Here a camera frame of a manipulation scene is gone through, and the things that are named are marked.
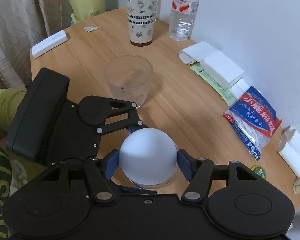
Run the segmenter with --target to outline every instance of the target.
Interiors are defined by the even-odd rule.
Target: white sphere
[[[130,134],[120,148],[120,166],[137,184],[157,185],[175,171],[177,149],[163,131],[143,128]]]

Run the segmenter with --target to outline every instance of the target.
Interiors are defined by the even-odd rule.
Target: curtain
[[[68,27],[68,0],[0,0],[0,88],[31,82],[30,48]]]

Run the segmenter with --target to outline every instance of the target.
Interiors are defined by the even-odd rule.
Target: screw
[[[112,194],[110,192],[102,191],[97,194],[97,199],[100,200],[108,200],[112,198]]]
[[[200,198],[200,194],[194,191],[189,191],[185,194],[185,198],[189,200],[196,200]]]

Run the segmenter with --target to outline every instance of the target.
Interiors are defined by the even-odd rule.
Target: wooden tabletop
[[[99,30],[85,32],[85,26],[100,26]],[[138,114],[149,127],[167,133],[194,158],[207,158],[215,164],[227,165],[238,160],[249,168],[255,164],[266,170],[267,181],[284,192],[295,209],[300,205],[300,194],[292,187],[296,176],[277,153],[281,130],[263,149],[259,162],[249,154],[243,143],[222,117],[227,104],[215,90],[190,70],[179,59],[181,49],[193,41],[177,42],[169,37],[168,25],[157,20],[154,41],[147,47],[130,44],[127,15],[124,8],[110,11],[65,29],[69,40],[37,59],[31,58],[32,77],[47,67],[70,78],[68,99],[79,103],[88,95],[111,97],[103,78],[104,68],[112,59],[122,55],[139,55],[153,66],[152,89]],[[102,137],[98,156],[112,149],[120,149],[129,132],[121,130]],[[132,186],[118,168],[113,181]],[[178,193],[188,182],[180,172],[176,181],[159,193]],[[214,181],[211,193],[224,187],[225,181]]]

